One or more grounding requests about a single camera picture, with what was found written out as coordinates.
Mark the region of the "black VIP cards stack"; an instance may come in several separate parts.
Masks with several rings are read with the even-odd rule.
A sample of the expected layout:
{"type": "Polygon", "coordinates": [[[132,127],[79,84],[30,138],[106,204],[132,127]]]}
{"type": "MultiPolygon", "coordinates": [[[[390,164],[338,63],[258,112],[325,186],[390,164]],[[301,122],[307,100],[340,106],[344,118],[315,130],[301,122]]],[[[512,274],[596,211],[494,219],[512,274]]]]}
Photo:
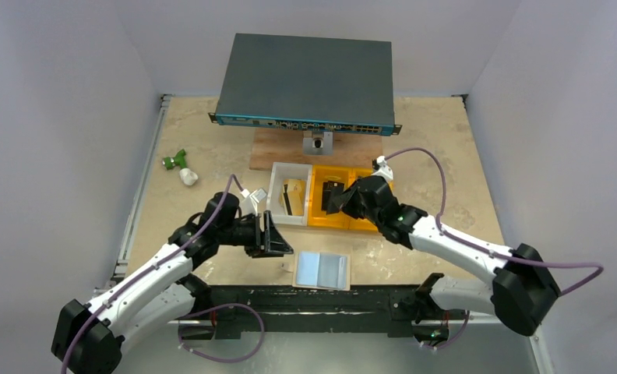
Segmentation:
{"type": "Polygon", "coordinates": [[[326,181],[323,183],[321,209],[327,211],[335,197],[338,197],[344,190],[343,182],[326,181]]]}

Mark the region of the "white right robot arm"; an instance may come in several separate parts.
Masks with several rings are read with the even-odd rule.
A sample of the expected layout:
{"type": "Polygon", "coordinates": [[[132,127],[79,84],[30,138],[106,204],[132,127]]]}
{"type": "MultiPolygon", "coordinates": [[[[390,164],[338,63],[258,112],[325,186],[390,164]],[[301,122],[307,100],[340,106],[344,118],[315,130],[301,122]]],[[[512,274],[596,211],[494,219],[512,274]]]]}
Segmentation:
{"type": "Polygon", "coordinates": [[[328,214],[366,219],[387,241],[437,256],[474,275],[470,280],[430,275],[418,297],[436,312],[489,314],[529,337],[562,294],[533,247],[522,244],[512,249],[449,230],[426,211],[400,203],[380,176],[360,178],[347,189],[335,188],[326,207],[328,214]]]}

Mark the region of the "black front rail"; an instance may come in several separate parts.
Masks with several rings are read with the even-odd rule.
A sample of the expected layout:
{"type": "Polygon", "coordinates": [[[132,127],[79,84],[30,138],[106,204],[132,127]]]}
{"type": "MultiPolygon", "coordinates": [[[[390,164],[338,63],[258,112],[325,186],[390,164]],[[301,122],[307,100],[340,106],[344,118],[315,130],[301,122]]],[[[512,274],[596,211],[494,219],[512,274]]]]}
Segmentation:
{"type": "Polygon", "coordinates": [[[463,310],[446,311],[428,293],[439,279],[423,284],[354,285],[349,291],[294,288],[290,285],[192,283],[199,292],[193,316],[178,328],[183,341],[238,339],[245,332],[384,333],[419,342],[445,341],[463,310]]]}

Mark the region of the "gold cards stack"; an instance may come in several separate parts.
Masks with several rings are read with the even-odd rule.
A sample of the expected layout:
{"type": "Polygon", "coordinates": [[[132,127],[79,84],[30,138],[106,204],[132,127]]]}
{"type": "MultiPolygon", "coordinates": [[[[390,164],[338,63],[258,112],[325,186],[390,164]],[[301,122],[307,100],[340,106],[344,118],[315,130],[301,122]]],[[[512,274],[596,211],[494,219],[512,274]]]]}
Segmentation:
{"type": "Polygon", "coordinates": [[[287,215],[303,216],[305,206],[306,181],[290,178],[282,182],[280,204],[287,215]]]}

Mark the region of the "yellow plastic bin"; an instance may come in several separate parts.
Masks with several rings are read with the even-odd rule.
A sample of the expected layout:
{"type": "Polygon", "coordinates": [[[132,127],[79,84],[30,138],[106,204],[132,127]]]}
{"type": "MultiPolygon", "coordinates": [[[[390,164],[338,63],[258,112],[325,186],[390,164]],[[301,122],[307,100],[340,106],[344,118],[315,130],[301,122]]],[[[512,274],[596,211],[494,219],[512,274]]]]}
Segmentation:
{"type": "Polygon", "coordinates": [[[377,214],[390,202],[393,184],[383,177],[373,176],[371,171],[355,168],[353,182],[347,190],[352,191],[352,197],[343,210],[350,218],[348,229],[377,232],[377,214]]]}
{"type": "Polygon", "coordinates": [[[326,165],[313,166],[311,190],[308,203],[309,205],[307,225],[309,227],[343,230],[348,229],[350,218],[344,213],[327,215],[326,211],[321,209],[321,199],[324,182],[343,182],[345,188],[349,186],[349,182],[351,181],[351,175],[351,168],[326,165]]]}

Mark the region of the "yellow middle plastic bin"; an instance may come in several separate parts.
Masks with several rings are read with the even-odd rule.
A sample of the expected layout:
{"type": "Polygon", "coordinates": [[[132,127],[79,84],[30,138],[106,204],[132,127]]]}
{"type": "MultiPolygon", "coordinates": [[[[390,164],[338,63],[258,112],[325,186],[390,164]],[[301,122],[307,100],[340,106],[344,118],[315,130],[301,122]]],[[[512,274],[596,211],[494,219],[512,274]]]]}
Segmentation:
{"type": "Polygon", "coordinates": [[[344,213],[327,215],[326,211],[321,209],[321,199],[324,182],[343,182],[345,188],[349,186],[349,182],[351,181],[351,175],[351,168],[326,165],[313,166],[311,190],[308,203],[309,205],[307,225],[309,227],[343,230],[348,229],[350,218],[344,213]]]}

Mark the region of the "green white pipe fitting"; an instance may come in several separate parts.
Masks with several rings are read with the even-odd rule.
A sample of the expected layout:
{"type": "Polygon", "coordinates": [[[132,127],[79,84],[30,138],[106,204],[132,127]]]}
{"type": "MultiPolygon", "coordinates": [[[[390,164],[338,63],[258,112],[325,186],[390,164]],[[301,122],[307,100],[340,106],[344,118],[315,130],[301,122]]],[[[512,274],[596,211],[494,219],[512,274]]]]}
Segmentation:
{"type": "Polygon", "coordinates": [[[193,186],[198,181],[198,175],[187,165],[185,149],[180,149],[172,157],[163,157],[161,162],[168,171],[177,168],[179,178],[184,185],[193,186]]]}

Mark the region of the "wooden board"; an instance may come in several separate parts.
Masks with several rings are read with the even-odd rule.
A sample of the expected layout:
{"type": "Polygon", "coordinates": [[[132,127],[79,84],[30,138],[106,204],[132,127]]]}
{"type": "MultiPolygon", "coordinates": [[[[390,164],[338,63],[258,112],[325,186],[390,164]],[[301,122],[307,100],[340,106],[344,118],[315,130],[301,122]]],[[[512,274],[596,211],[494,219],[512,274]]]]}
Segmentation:
{"type": "Polygon", "coordinates": [[[249,161],[251,170],[269,171],[275,162],[370,168],[383,154],[381,136],[336,133],[331,155],[308,155],[304,134],[285,129],[256,129],[249,161]]]}

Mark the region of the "white plastic bin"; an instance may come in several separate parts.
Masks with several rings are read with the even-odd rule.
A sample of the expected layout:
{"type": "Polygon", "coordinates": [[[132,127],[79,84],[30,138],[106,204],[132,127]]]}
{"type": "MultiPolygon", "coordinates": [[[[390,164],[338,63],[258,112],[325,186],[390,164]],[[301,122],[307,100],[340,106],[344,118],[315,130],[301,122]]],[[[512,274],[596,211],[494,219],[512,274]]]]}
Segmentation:
{"type": "Polygon", "coordinates": [[[266,208],[271,212],[276,224],[303,227],[307,225],[312,169],[313,166],[310,164],[273,163],[269,191],[266,198],[266,208]],[[283,199],[283,184],[287,179],[298,179],[305,182],[305,191],[301,194],[300,198],[304,210],[302,215],[288,214],[286,208],[281,203],[283,199]]]}

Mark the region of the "grey network switch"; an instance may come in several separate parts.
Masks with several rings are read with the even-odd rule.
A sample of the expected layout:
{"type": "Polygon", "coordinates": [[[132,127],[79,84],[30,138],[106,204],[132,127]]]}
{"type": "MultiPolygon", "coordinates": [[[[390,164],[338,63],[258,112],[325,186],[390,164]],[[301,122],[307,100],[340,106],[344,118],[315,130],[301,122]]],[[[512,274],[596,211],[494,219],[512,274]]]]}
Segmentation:
{"type": "Polygon", "coordinates": [[[395,136],[392,44],[236,34],[210,121],[395,136]]]}

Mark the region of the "yellow right plastic bin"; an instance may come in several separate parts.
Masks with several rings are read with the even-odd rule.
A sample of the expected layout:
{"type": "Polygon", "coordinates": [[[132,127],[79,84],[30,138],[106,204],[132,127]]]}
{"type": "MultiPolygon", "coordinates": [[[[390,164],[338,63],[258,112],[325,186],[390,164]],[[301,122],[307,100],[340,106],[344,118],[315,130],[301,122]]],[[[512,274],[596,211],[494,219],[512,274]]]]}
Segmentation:
{"type": "Polygon", "coordinates": [[[383,177],[373,176],[371,171],[355,168],[353,182],[347,190],[352,191],[352,197],[343,210],[350,218],[348,229],[377,232],[377,214],[390,202],[393,184],[383,177]]]}

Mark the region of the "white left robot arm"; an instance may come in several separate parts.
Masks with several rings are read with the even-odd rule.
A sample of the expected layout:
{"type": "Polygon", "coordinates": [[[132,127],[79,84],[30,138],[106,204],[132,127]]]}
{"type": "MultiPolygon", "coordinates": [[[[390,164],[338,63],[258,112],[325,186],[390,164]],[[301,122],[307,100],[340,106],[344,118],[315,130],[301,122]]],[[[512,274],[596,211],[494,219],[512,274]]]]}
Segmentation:
{"type": "Polygon", "coordinates": [[[253,259],[294,252],[268,210],[246,213],[236,195],[216,193],[121,283],[62,308],[51,343],[61,371],[112,373],[138,339],[173,319],[206,316],[215,326],[219,306],[211,287],[193,272],[222,245],[241,247],[253,259]]]}

